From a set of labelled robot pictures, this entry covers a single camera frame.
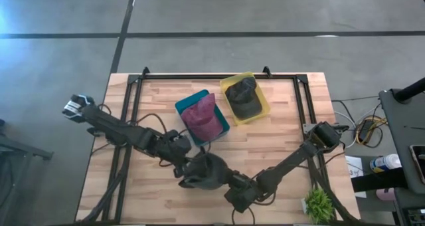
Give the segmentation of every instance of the wooden table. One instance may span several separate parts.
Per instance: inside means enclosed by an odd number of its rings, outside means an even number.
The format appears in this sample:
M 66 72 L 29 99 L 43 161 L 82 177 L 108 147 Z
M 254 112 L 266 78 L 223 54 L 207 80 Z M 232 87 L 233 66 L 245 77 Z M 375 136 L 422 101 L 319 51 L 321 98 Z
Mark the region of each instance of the wooden table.
M 321 72 L 307 73 L 317 121 L 335 122 L 335 116 L 327 89 L 325 75 Z M 112 115 L 119 118 L 122 111 L 128 74 L 112 74 L 104 104 Z M 176 101 L 202 89 L 216 94 L 216 103 L 230 124 L 230 132 L 212 143 L 211 152 L 222 157 L 229 168 L 253 176 L 260 170 L 274 166 L 296 150 L 302 142 L 299 115 L 290 80 L 258 80 L 258 84 L 270 104 L 267 117 L 249 124 L 236 126 L 230 109 L 220 91 L 219 80 L 144 80 L 138 117 L 157 113 L 168 130 L 184 129 L 175 109 Z M 307 104 L 303 96 L 304 112 Z M 131 114 L 132 102 L 128 113 Z M 140 124 L 160 132 L 162 127 L 156 118 L 146 118 Z M 97 139 L 94 149 L 105 144 Z M 325 155 L 325 159 L 342 149 Z M 77 219 L 84 218 L 106 190 L 113 147 L 96 152 L 90 160 Z M 131 154 L 122 223 L 232 223 L 232 206 L 224 198 L 228 186 L 214 191 L 183 189 L 173 177 L 173 168 L 162 168 L 158 158 L 150 158 L 135 150 Z M 351 185 L 344 155 L 327 164 L 331 188 L 342 204 L 357 218 L 354 191 Z M 275 202 L 270 206 L 252 205 L 257 223 L 309 223 L 301 207 L 301 199 L 311 188 L 306 169 L 296 168 L 286 175 L 279 185 Z M 247 210 L 235 213 L 236 223 L 252 223 Z

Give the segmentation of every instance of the gray floor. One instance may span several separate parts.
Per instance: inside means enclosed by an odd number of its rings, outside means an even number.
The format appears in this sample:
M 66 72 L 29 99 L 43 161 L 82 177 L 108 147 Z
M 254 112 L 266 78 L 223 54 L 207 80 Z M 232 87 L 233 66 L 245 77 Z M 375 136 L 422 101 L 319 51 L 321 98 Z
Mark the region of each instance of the gray floor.
M 127 2 L 0 0 L 0 34 L 118 33 Z M 423 0 L 135 0 L 129 26 L 129 32 L 416 30 L 425 30 Z M 102 101 L 116 45 L 117 39 L 0 39 L 0 118 L 9 123 L 7 133 L 55 152 L 51 162 L 32 165 L 16 225 L 73 221 L 93 139 L 85 125 L 60 111 L 74 93 Z M 424 48 L 425 37 L 128 39 L 118 72 L 145 66 L 152 72 L 243 72 L 266 65 L 275 72 L 323 71 L 332 98 L 341 99 L 422 78 Z M 377 102 L 347 104 L 358 118 Z M 353 146 L 348 154 L 394 152 L 388 130 L 384 134 L 379 148 Z M 361 210 L 368 221 L 384 218 L 367 204 Z

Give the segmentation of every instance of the black machine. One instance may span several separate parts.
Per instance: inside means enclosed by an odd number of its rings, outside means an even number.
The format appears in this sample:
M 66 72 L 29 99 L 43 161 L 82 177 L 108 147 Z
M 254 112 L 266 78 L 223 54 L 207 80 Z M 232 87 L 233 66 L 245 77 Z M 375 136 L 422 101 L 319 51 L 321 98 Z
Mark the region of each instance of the black machine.
M 308 158 L 318 153 L 332 152 L 340 145 L 340 132 L 327 122 L 316 124 L 308 133 L 307 139 L 299 149 L 280 162 L 248 177 L 239 171 L 229 169 L 226 162 L 217 155 L 200 151 L 195 157 L 188 158 L 186 154 L 191 150 L 190 141 L 186 136 L 179 135 L 176 130 L 162 134 L 151 128 L 131 125 L 102 111 L 95 105 L 92 98 L 83 95 L 73 95 L 62 112 L 67 118 L 77 123 L 87 122 L 93 126 L 88 129 L 92 134 L 103 132 L 106 139 L 116 147 L 131 146 L 135 150 L 161 160 L 170 162 L 174 166 L 174 176 L 183 177 L 179 185 L 184 188 L 217 189 L 224 184 L 229 186 L 225 193 L 226 200 L 233 205 L 237 212 L 243 213 L 251 204 L 263 202 L 274 195 L 282 178 Z M 344 208 L 328 183 L 323 179 L 318 169 L 311 170 L 312 177 L 327 192 L 334 207 L 343 221 L 334 221 L 331 225 L 379 225 L 363 223 L 354 218 Z M 104 196 L 91 213 L 75 225 L 91 225 L 104 210 L 104 204 L 117 188 L 124 173 L 120 170 L 116 180 L 109 186 Z

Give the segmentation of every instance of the potted plant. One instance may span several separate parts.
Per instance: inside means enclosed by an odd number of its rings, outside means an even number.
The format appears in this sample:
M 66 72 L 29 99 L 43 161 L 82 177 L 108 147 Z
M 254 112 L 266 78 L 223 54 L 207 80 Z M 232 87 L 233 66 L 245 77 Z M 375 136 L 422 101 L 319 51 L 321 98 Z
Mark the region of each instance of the potted plant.
M 333 219 L 332 201 L 323 189 L 312 189 L 302 203 L 304 213 L 313 223 L 323 224 Z

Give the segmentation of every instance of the teal bin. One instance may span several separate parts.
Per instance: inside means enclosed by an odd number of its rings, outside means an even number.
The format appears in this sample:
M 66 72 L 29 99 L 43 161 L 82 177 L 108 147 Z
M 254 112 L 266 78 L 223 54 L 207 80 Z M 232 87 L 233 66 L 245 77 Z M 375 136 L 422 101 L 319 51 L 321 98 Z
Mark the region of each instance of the teal bin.
M 200 99 L 202 99 L 204 96 L 206 96 L 208 94 L 210 94 L 210 92 L 208 90 L 202 90 L 198 93 L 191 95 L 190 97 L 187 97 L 187 98 L 184 98 L 184 99 L 178 101 L 175 104 L 175 108 L 177 109 L 179 115 L 181 116 L 183 111 L 185 111 L 188 107 L 196 104 Z M 215 105 L 214 113 L 223 126 L 223 131 L 216 138 L 213 139 L 213 140 L 216 140 L 216 139 L 220 138 L 221 136 L 225 135 L 230 130 L 230 126 L 227 123 L 226 118 L 221 113 L 220 109 L 218 109 L 217 104 Z M 208 144 L 208 142 L 198 139 L 194 135 L 194 133 L 192 133 L 192 131 L 190 129 L 188 129 L 187 131 L 190 133 L 190 135 L 191 135 L 196 146 L 199 147 L 199 146 L 205 146 L 205 145 Z

